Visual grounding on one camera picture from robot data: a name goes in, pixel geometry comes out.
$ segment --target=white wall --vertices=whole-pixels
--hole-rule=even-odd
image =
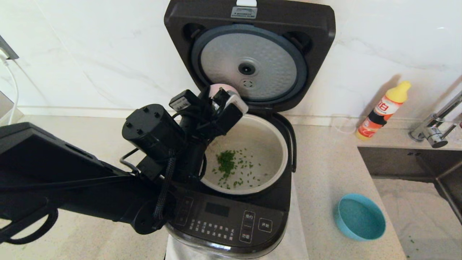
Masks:
[[[410,100],[395,117],[423,118],[462,90],[462,1],[309,2],[332,6],[337,34],[307,96],[288,114],[357,117],[377,92],[410,80]],[[123,117],[145,104],[167,107],[183,89],[197,92],[163,25],[167,5],[3,0],[0,33],[29,76],[11,65],[20,110]],[[0,90],[13,99],[3,70],[0,79]]]

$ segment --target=rice cooker lid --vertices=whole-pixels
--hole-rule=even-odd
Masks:
[[[204,84],[231,85],[249,105],[283,103],[307,87],[308,67],[299,49],[253,25],[205,31],[193,44],[191,63]]]

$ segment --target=wall outlet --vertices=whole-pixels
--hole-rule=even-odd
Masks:
[[[19,56],[14,52],[13,49],[6,43],[6,41],[0,35],[0,48],[8,53],[8,60],[16,60]]]

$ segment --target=faucet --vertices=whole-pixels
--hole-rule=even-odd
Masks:
[[[431,144],[433,148],[440,148],[448,144],[446,136],[457,126],[453,124],[444,133],[438,129],[444,123],[444,117],[462,103],[462,91],[458,93],[447,105],[445,105],[438,113],[433,113],[428,116],[416,129],[409,132],[409,137],[416,142],[421,142],[424,139]]]

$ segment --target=power cord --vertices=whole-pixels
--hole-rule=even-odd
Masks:
[[[14,89],[16,91],[16,99],[13,104],[13,108],[10,110],[10,119],[8,120],[8,125],[11,125],[14,117],[14,112],[16,111],[16,108],[18,107],[18,102],[19,102],[19,89],[18,89],[18,83],[16,82],[16,79],[14,78],[13,72],[11,72],[11,69],[9,67],[8,62],[6,61],[8,59],[9,55],[2,49],[0,48],[0,59],[2,61],[3,66],[8,70],[10,73],[11,79],[13,80],[14,84]]]

